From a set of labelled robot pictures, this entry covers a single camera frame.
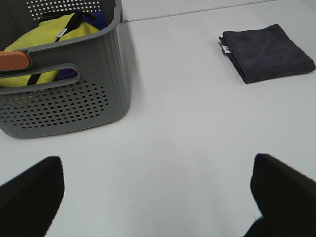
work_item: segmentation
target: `label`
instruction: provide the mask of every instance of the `label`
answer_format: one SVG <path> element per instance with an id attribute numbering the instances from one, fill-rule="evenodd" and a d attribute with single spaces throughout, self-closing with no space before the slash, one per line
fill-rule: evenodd
<path id="1" fill-rule="evenodd" d="M 66 31 L 67 31 L 67 28 L 63 29 L 61 32 L 58 33 L 58 35 L 56 35 L 56 37 L 61 38 Z"/>
<path id="2" fill-rule="evenodd" d="M 225 53 L 231 53 L 231 51 L 229 50 L 229 48 L 226 45 L 222 45 L 223 50 Z"/>

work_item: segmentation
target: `yellow cloth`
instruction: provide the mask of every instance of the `yellow cloth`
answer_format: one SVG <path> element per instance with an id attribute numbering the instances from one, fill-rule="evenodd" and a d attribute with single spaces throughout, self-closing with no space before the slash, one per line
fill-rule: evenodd
<path id="1" fill-rule="evenodd" d="M 56 35 L 59 34 L 59 32 L 61 32 L 66 27 L 73 15 L 74 13 L 70 15 L 64 15 L 58 19 L 52 19 L 39 23 L 39 26 L 37 28 L 21 36 L 13 44 L 9 45 L 4 50 L 4 52 L 11 52 L 17 49 L 55 42 L 57 39 Z M 63 35 L 59 41 L 89 35 L 98 31 L 99 30 L 94 26 L 91 26 L 89 23 L 82 21 L 77 29 Z M 42 73 L 37 81 L 37 84 L 53 81 L 57 77 L 58 73 L 59 71 Z M 2 78 L 0 79 L 0 87 L 25 86 L 28 84 L 30 77 L 30 75 L 26 75 L 13 78 Z"/>

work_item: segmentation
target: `gray plastic basket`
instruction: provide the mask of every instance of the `gray plastic basket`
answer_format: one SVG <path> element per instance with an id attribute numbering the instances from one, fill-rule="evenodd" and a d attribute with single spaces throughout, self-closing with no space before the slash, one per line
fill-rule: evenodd
<path id="1" fill-rule="evenodd" d="M 0 72 L 0 78 L 71 68 L 72 79 L 0 88 L 0 127 L 27 138 L 77 131 L 123 117 L 130 91 L 120 21 L 120 0 L 1 0 L 0 50 L 36 27 L 41 13 L 58 10 L 102 11 L 109 26 L 97 33 L 21 49 L 27 69 Z"/>

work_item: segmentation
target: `orange handle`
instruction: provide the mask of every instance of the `orange handle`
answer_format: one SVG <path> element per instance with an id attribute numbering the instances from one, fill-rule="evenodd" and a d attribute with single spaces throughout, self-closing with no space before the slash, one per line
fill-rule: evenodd
<path id="1" fill-rule="evenodd" d="M 30 60 L 26 53 L 21 51 L 3 52 L 0 51 L 0 72 L 27 68 Z"/>

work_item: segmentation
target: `floor seam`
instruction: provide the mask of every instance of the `floor seam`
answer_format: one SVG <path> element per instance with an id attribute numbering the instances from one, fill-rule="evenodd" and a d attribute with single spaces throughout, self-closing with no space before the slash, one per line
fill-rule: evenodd
<path id="1" fill-rule="evenodd" d="M 223 9 L 223 8 L 236 7 L 236 6 L 245 6 L 245 5 L 257 4 L 257 3 L 263 3 L 263 2 L 270 2 L 270 1 L 276 1 L 276 0 L 252 1 L 252 2 L 247 2 L 247 3 L 236 4 L 236 5 L 218 6 L 218 7 L 208 8 L 208 9 L 201 9 L 201 10 L 195 10 L 195 11 L 173 13 L 173 14 L 167 14 L 167 15 L 162 15 L 162 16 L 153 16 L 153 17 L 144 17 L 144 18 L 140 18 L 140 19 L 123 20 L 122 23 L 129 23 L 129 22 L 136 22 L 136 21 L 147 21 L 147 20 L 153 20 L 153 19 L 160 19 L 160 18 L 167 18 L 167 17 L 172 17 L 172 16 L 187 15 L 187 14 L 193 14 L 193 13 L 198 13 L 198 12 L 212 11 L 212 10 L 218 10 L 218 9 Z"/>

